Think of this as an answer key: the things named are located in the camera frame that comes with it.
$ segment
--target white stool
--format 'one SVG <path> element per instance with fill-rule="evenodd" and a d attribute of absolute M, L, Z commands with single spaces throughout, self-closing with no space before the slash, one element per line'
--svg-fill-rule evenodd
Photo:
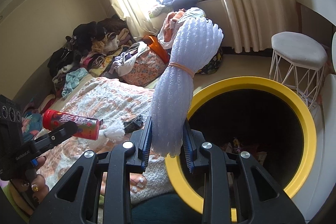
<path fill-rule="evenodd" d="M 328 59 L 327 53 L 320 43 L 302 33 L 281 32 L 272 36 L 273 56 L 269 78 L 271 79 L 273 68 L 275 72 L 273 80 L 282 83 L 296 93 L 305 102 L 308 108 L 314 104 L 322 84 L 325 63 Z M 290 63 L 285 78 L 282 80 L 279 63 L 281 58 Z M 307 72 L 298 80 L 297 67 L 306 68 Z M 295 85 L 286 85 L 289 75 L 294 73 Z M 299 84 L 308 75 L 307 87 L 304 91 L 299 89 Z M 309 92 L 309 88 L 316 79 L 316 85 Z"/>

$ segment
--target yellow laundry basket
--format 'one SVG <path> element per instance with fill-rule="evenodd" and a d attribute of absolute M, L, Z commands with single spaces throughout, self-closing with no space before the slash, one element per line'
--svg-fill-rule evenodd
<path fill-rule="evenodd" d="M 296 93 L 278 82 L 244 76 L 214 83 L 194 95 L 188 120 L 192 129 L 218 146 L 234 137 L 255 138 L 259 149 L 267 152 L 264 167 L 290 198 L 313 165 L 316 131 L 312 116 Z M 182 151 L 180 156 L 166 158 L 169 179 L 178 195 L 202 213 L 203 197 L 196 191 L 204 184 L 204 176 L 190 174 L 183 157 Z M 235 208 L 231 219 L 236 222 Z"/>

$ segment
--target red drink can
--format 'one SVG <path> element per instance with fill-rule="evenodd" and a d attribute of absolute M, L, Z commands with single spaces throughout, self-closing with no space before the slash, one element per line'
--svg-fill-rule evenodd
<path fill-rule="evenodd" d="M 43 115 L 42 124 L 44 128 L 54 130 L 68 121 L 73 121 L 78 125 L 78 130 L 77 133 L 73 135 L 74 137 L 94 141 L 98 139 L 100 123 L 99 120 L 95 118 L 83 117 L 48 109 Z"/>

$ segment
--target blanket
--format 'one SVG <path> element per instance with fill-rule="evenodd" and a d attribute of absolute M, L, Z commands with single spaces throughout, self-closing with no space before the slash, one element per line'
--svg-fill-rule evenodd
<path fill-rule="evenodd" d="M 94 78 L 81 88 L 61 109 L 62 112 L 104 120 L 103 128 L 128 121 L 141 114 L 147 119 L 153 90 L 119 82 L 118 79 Z M 86 151 L 102 153 L 128 140 L 131 134 L 111 140 L 91 141 L 76 137 L 45 153 L 46 164 L 38 171 L 51 189 L 70 166 Z M 105 192 L 106 174 L 103 176 L 101 194 Z M 173 190 L 168 179 L 164 158 L 151 150 L 146 172 L 130 175 L 131 202 L 136 204 L 148 198 Z"/>

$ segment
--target bubble wrap roll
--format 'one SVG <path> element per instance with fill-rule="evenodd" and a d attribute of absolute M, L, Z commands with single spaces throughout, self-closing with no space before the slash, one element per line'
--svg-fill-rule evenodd
<path fill-rule="evenodd" d="M 218 51 L 223 33 L 206 18 L 188 19 L 179 28 L 171 50 L 170 62 L 189 68 L 193 73 L 203 68 Z M 192 77 L 169 66 L 161 75 L 153 94 L 152 146 L 162 156 L 180 154 L 182 127 L 193 98 Z"/>

